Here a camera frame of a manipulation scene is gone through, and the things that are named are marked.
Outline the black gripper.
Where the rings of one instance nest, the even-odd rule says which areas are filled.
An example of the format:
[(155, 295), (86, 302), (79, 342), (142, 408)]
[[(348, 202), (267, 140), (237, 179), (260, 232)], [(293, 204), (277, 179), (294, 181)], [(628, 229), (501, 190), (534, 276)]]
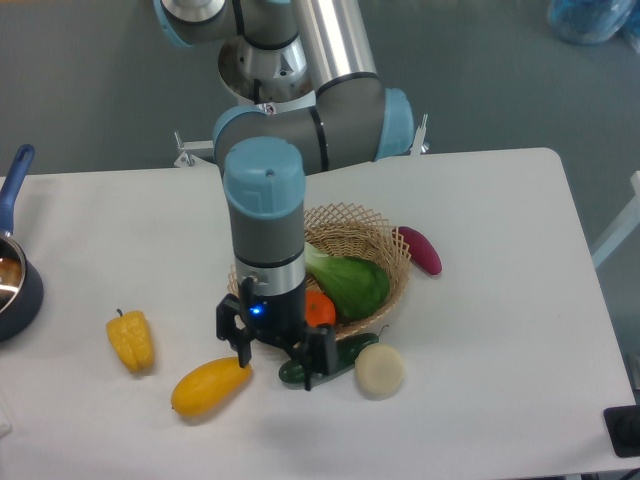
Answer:
[[(216, 335), (236, 352), (240, 368), (252, 358), (252, 335), (262, 343), (292, 350), (291, 358), (302, 368), (304, 389), (313, 387), (315, 374), (333, 374), (337, 366), (335, 331), (330, 324), (305, 326), (305, 285), (274, 296), (259, 295), (251, 277), (239, 284), (239, 299), (227, 294), (216, 307)], [(246, 327), (236, 324), (240, 317)]]

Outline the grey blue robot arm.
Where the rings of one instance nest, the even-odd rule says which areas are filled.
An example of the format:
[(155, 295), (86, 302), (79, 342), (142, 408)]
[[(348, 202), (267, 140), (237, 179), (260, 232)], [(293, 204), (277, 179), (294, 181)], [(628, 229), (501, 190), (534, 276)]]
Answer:
[(355, 1), (158, 1), (174, 42), (223, 40), (251, 90), (217, 120), (212, 155), (227, 200), (237, 294), (217, 335), (246, 366), (251, 344), (285, 351), (307, 378), (331, 374), (335, 334), (305, 321), (305, 178), (406, 153), (413, 114), (381, 84)]

